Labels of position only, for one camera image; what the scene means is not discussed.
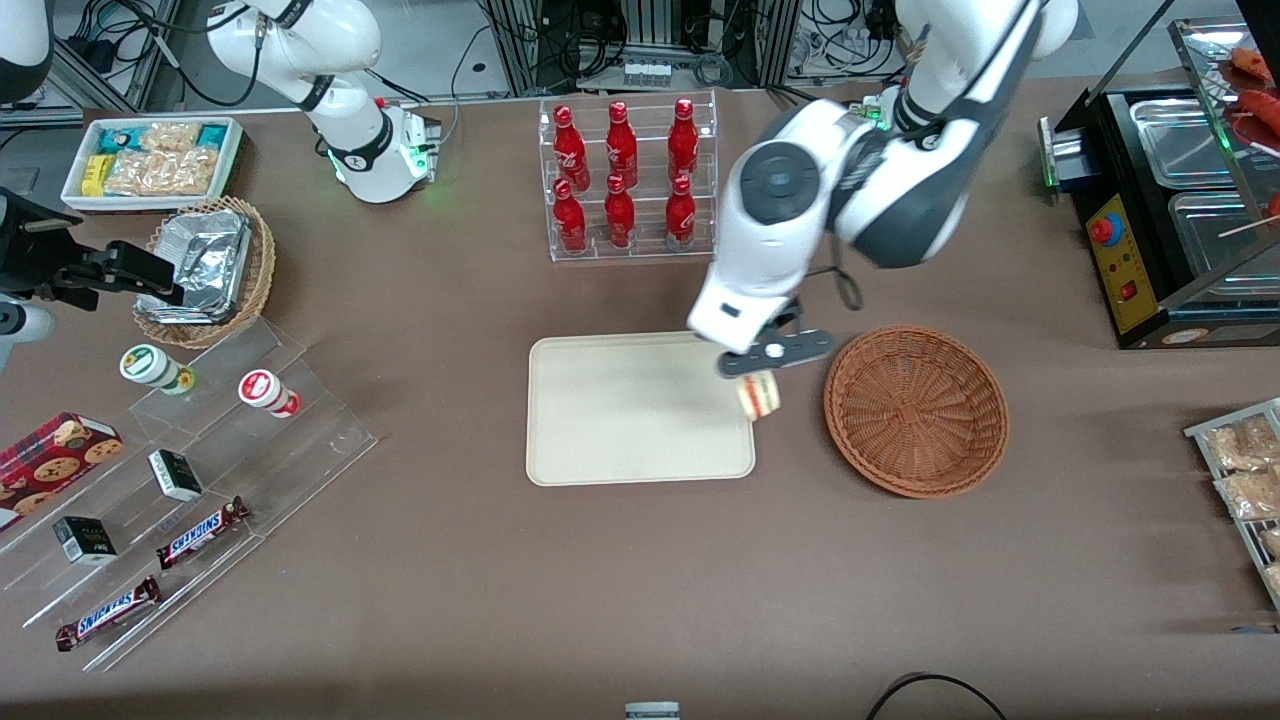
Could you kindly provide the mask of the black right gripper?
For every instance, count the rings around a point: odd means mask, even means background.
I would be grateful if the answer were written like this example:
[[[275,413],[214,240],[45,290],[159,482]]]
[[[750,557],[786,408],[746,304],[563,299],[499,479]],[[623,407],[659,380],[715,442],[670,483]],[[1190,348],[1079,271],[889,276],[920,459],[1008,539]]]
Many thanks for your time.
[[[1,291],[15,299],[96,304],[99,292],[68,273],[92,250],[74,241],[70,228],[82,219],[50,210],[9,190],[1,192]],[[173,263],[125,241],[95,254],[101,288],[150,296],[183,305],[186,290]]]

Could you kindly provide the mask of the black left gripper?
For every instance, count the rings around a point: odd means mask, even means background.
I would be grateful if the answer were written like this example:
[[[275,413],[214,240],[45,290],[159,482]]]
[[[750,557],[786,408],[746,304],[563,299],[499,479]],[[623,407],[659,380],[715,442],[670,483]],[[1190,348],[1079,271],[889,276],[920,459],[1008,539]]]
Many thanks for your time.
[[[806,329],[803,315],[800,300],[791,299],[745,351],[718,356],[719,375],[735,379],[827,357],[835,350],[833,336],[823,329]]]

